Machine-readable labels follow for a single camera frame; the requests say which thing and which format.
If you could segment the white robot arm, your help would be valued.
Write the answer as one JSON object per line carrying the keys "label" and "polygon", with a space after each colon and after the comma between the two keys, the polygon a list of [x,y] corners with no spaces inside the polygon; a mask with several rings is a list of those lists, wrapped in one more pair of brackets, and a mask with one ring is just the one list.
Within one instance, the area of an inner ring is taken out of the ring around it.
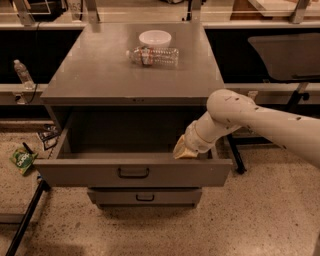
{"label": "white robot arm", "polygon": [[246,127],[277,146],[320,167],[320,120],[258,106],[251,98],[227,89],[213,92],[207,111],[193,121],[173,150],[175,159],[196,158],[217,140]]}

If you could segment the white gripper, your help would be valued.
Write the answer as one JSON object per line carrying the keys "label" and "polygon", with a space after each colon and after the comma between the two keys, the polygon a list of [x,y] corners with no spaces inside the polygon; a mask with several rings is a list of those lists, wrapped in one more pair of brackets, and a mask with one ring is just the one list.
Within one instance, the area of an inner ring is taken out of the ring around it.
{"label": "white gripper", "polygon": [[214,146],[213,142],[206,142],[196,131],[196,121],[193,121],[176,143],[173,150],[175,159],[196,158],[198,153],[206,153]]}

